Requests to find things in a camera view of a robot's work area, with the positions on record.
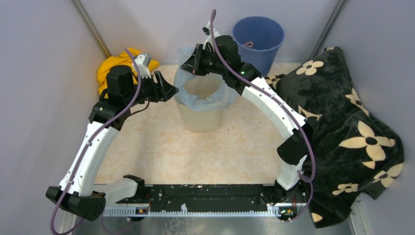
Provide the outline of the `yellow crumpled cloth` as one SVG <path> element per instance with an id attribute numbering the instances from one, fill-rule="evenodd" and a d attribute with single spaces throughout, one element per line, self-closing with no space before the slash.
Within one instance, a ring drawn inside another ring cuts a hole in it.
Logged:
<path id="1" fill-rule="evenodd" d="M 144 51 L 128 47 L 129 52 L 134 56 L 137 57 L 139 54 L 144 53 Z M 128 56 L 128 54 L 124 51 L 119 54 L 119 56 L 111 56 L 108 57 L 105 61 L 103 61 L 100 67 L 97 69 L 96 76 L 97 82 L 99 85 L 98 94 L 101 95 L 102 92 L 107 88 L 107 81 L 106 76 L 109 73 L 110 69 L 115 66 L 128 66 L 132 69 L 134 75 L 137 75 L 134 66 L 132 65 L 132 60 Z M 159 61 L 151 59 L 148 69 L 150 72 L 154 71 L 156 68 L 160 66 Z"/>

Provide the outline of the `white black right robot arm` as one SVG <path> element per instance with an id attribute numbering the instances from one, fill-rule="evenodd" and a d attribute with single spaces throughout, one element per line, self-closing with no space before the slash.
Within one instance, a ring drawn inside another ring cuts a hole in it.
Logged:
<path id="1" fill-rule="evenodd" d="M 310 141 L 313 125 L 274 91 L 258 69 L 242 61 L 231 36 L 197 44 L 180 68 L 197 76 L 210 73 L 221 76 L 229 88 L 255 105 L 275 125 L 285 140 L 277 148 L 282 164 L 276 179 L 276 197 L 288 202 L 295 195 L 303 163 L 308 155 L 313 155 Z"/>

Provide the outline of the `black floral blanket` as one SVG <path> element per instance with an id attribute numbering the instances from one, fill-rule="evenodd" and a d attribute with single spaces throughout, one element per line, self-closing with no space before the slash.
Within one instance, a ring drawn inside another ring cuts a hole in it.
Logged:
<path id="1" fill-rule="evenodd" d="M 401 173 L 402 140 L 363 106 L 340 47 L 327 47 L 266 82 L 293 110 L 317 122 L 310 139 L 316 173 L 305 187 L 317 228 L 345 221 L 360 194 L 377 199 Z"/>

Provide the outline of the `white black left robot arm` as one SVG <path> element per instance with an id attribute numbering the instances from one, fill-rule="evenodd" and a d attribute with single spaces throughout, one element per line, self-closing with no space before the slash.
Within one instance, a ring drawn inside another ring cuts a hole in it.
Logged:
<path id="1" fill-rule="evenodd" d="M 88 221 L 95 221 L 107 203 L 124 198 L 142 202 L 147 190 L 143 179 L 127 176 L 121 189 L 114 193 L 94 189 L 94 181 L 106 152 L 120 133 L 131 108 L 145 102 L 167 102 L 179 89 L 165 80 L 160 71 L 151 74 L 148 68 L 136 70 L 126 65 L 109 69 L 105 76 L 107 87 L 93 106 L 87 131 L 75 159 L 58 186 L 49 186 L 46 198 L 58 208 Z"/>

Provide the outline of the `beige plastic trash bin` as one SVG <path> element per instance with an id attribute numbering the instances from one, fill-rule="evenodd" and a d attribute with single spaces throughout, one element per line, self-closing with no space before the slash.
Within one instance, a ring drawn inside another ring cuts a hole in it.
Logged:
<path id="1" fill-rule="evenodd" d="M 222 85 L 221 77 L 214 74 L 195 76 L 177 71 L 173 84 L 179 88 L 174 99 L 187 130 L 208 132 L 220 127 L 222 110 L 216 97 Z"/>

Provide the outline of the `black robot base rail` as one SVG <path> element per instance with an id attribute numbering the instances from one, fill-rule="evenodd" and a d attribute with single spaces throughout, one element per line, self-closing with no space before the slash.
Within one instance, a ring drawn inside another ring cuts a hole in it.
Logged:
<path id="1" fill-rule="evenodd" d="M 96 185 L 90 196 L 68 200 L 68 211 L 89 221 L 101 216 L 254 217 L 292 220 L 306 205 L 301 188 L 277 185 Z"/>

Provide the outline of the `light blue trash bag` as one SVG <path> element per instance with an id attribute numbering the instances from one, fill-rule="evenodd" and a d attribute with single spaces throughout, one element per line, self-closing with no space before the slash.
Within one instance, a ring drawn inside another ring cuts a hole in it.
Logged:
<path id="1" fill-rule="evenodd" d="M 227 109 L 238 97 L 222 76 L 214 73 L 196 76 L 178 68 L 173 85 L 179 89 L 175 100 L 198 112 Z"/>

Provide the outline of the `blue plastic trash bin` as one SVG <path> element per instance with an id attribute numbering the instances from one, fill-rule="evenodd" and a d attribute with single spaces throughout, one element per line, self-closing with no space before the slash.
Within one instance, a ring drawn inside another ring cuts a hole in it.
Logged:
<path id="1" fill-rule="evenodd" d="M 284 41 L 282 26 L 270 18 L 246 17 L 234 25 L 232 35 L 242 61 L 252 64 L 263 76 L 267 76 Z M 253 42 L 254 47 L 243 47 L 247 42 Z"/>

